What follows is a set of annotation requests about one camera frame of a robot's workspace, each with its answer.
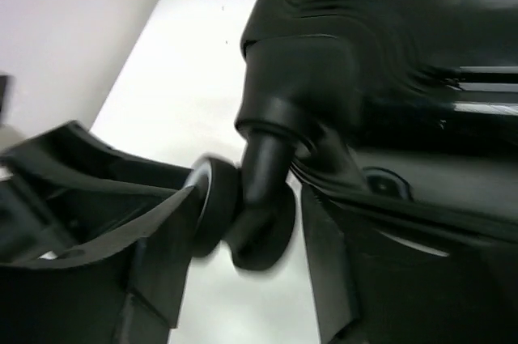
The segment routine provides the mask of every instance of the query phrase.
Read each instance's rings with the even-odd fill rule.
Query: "white surface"
[[[92,132],[136,155],[189,166],[239,161],[233,127],[244,81],[239,39],[255,0],[160,0]],[[175,344],[317,344],[301,231],[267,275],[236,273],[221,248],[192,266]]]
[[[25,136],[90,126],[157,0],[0,0],[6,122]]]

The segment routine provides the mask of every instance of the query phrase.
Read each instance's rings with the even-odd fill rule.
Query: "caster wheel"
[[[234,266],[248,271],[271,269],[290,243],[295,226],[295,195],[285,184],[274,201],[243,210],[225,235]]]
[[[210,255],[232,224],[240,194],[237,168],[222,159],[201,157],[185,180],[184,187],[196,186],[202,209],[194,238],[193,257]]]

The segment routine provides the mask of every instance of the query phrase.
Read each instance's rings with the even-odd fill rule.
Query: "white table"
[[[239,161],[239,39],[254,1],[160,0],[92,133],[171,164],[189,166],[207,151]],[[225,247],[193,263],[171,342],[317,344],[300,227],[273,273],[238,274]]]

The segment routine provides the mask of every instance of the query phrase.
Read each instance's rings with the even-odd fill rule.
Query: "gray wall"
[[[23,135],[90,126],[157,1],[0,0],[0,71],[15,76],[6,123]]]

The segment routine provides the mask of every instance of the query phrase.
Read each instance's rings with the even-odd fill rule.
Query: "glossy black surface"
[[[295,171],[328,195],[372,203],[361,174],[379,168],[409,186],[416,207],[518,224],[517,3],[257,0],[236,124],[280,125],[309,142]],[[328,148],[268,115],[273,103],[337,140]]]

